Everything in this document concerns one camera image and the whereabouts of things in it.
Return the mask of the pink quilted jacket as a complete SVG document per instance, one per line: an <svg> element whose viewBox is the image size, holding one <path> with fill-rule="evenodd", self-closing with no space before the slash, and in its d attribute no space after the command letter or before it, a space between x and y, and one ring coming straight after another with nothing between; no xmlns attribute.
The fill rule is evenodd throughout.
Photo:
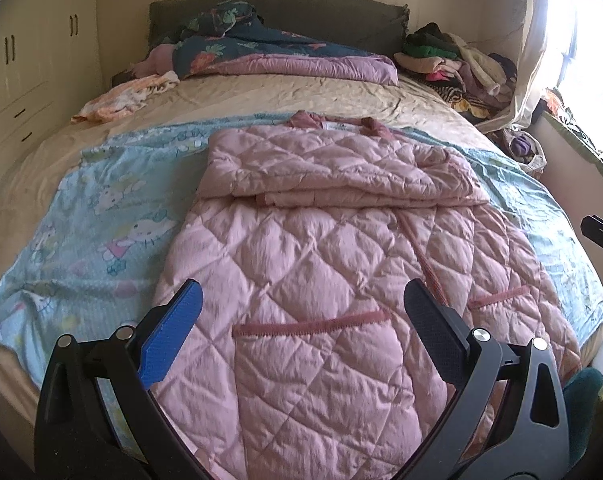
<svg viewBox="0 0 603 480"><path fill-rule="evenodd" d="M415 279L579 369L551 278L453 148L307 113L217 131L154 295L194 280L203 309L156 399L219 479L393 477L452 393L405 313Z"/></svg>

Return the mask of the bag with purple clothes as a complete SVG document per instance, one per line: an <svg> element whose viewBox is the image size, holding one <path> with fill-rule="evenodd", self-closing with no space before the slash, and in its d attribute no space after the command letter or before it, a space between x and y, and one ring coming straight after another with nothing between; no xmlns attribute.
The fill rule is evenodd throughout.
<svg viewBox="0 0 603 480"><path fill-rule="evenodd" d="M499 148L532 177L539 178L547 166L541 144L525 130L504 128L497 132Z"/></svg>

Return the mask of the colourful clothes on windowsill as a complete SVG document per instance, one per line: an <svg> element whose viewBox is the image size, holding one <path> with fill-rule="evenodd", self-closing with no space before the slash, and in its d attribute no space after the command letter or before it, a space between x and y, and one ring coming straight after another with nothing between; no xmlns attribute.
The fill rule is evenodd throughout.
<svg viewBox="0 0 603 480"><path fill-rule="evenodd" d="M561 92L547 89L539 104L542 116L586 162L594 165L603 177L603 150L577 124L571 109L564 104Z"/></svg>

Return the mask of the pile of assorted clothes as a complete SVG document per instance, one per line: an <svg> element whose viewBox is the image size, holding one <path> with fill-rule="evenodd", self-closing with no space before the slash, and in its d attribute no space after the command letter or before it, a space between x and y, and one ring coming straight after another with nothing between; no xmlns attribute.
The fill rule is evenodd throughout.
<svg viewBox="0 0 603 480"><path fill-rule="evenodd" d="M405 36L394 60L473 125L505 110L514 96L514 62L481 52L434 22Z"/></svg>

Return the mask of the light blue cartoon blanket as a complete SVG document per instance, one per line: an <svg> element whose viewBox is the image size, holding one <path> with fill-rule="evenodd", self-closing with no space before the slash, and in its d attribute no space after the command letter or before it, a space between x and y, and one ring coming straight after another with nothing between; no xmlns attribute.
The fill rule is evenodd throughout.
<svg viewBox="0 0 603 480"><path fill-rule="evenodd" d="M417 142L453 148L473 168L492 207L527 236L544 269L539 249L567 249L563 236L531 244L527 230L500 208L498 192L467 151L372 118L300 113L342 125L363 119ZM34 236L0 280L0 347L15 353L17 374L32 396L39 396L59 336L106 338L120 326L137 325L160 305L154 300L156 285L205 174L210 137L224 129L277 125L294 115L156 127L121 134L82 153L79 167L61 180Z"/></svg>

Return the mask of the white sheer curtain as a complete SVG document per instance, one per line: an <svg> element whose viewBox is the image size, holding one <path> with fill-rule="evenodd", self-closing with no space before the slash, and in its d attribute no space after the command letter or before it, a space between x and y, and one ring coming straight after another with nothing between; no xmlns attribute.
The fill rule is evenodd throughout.
<svg viewBox="0 0 603 480"><path fill-rule="evenodd" d="M510 104L478 129L528 127L546 88L562 64L562 0L484 0L478 44L516 65L517 81Z"/></svg>

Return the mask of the dark grey headboard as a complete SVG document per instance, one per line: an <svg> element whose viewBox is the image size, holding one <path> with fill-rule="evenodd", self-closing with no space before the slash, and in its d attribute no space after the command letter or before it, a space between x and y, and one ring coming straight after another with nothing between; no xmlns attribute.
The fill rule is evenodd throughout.
<svg viewBox="0 0 603 480"><path fill-rule="evenodd" d="M148 46L175 36L190 18L224 1L251 3L269 28L389 58L401 50L410 9L375 0L160 0L150 4Z"/></svg>

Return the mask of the peach white patterned cloth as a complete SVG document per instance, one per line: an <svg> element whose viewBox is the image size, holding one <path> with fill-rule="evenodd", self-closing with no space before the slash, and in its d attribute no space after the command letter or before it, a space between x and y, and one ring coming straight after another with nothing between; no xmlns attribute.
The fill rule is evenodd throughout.
<svg viewBox="0 0 603 480"><path fill-rule="evenodd" d="M146 106L146 100L154 94L164 93L178 86L179 78L173 70L164 75L152 75L140 79L131 79L111 88L97 98L87 102L72 117L72 123L78 122L116 122L129 117Z"/></svg>

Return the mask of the beige bed sheet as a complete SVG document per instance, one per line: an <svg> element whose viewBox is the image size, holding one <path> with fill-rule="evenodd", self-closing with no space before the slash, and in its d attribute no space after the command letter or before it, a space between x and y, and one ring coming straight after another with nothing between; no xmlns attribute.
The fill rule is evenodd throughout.
<svg viewBox="0 0 603 480"><path fill-rule="evenodd" d="M153 96L147 107L118 122L67 125L17 162L0 184L0 278L35 234L62 177L78 167L81 151L151 127L297 110L371 116L467 151L489 188L498 192L500 208L527 230L531 244L567 239L567 249L539 249L538 257L578 335L583 364L592 362L603 344L603 285L566 212L541 182L518 169L434 92L408 78L397 87L384 87L282 75L209 76Z"/></svg>

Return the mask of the dark floral pink quilt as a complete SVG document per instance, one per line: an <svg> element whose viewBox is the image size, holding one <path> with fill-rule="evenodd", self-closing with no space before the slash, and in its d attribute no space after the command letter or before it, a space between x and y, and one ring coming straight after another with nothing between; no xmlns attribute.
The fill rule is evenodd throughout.
<svg viewBox="0 0 603 480"><path fill-rule="evenodd" d="M245 1L224 1L180 24L132 66L134 78L169 72L205 75L288 75L396 86L394 62L382 54L268 28Z"/></svg>

